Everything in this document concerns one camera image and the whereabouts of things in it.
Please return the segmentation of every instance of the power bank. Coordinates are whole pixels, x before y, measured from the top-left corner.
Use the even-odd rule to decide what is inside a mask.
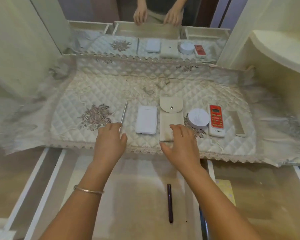
[[[141,106],[138,108],[136,118],[136,133],[153,135],[157,132],[157,114],[156,106]]]

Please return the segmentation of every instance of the round white box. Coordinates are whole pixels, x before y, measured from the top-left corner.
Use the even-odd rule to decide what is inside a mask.
[[[192,128],[203,130],[207,128],[210,116],[204,109],[195,108],[188,113],[187,121]]]
[[[180,52],[185,55],[191,55],[195,50],[194,44],[190,42],[183,42],[180,44]]]

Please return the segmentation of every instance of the bracelet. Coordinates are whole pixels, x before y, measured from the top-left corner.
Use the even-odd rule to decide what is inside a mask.
[[[73,190],[80,190],[86,193],[91,193],[91,194],[100,194],[102,195],[104,193],[104,191],[91,191],[91,190],[87,190],[87,189],[83,189],[83,188],[79,188],[78,185],[75,185],[73,187]]]

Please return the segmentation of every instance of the dark red pen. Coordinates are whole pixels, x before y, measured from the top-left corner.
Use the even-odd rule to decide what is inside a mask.
[[[169,212],[169,222],[173,223],[173,210],[172,210],[172,192],[171,184],[167,184],[168,191],[168,212]]]

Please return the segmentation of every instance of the hand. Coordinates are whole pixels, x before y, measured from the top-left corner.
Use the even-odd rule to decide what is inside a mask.
[[[145,23],[148,19],[148,8],[146,2],[138,4],[136,12],[133,15],[133,19],[136,25],[141,25]]]
[[[181,8],[173,6],[167,13],[163,24],[172,24],[174,27],[181,25],[183,13]]]
[[[112,171],[126,149],[128,138],[125,133],[120,138],[121,126],[121,123],[110,123],[99,129],[93,162],[105,170]]]
[[[184,125],[170,125],[173,132],[172,149],[160,142],[161,150],[168,160],[184,174],[187,170],[200,167],[200,153],[193,130]]]

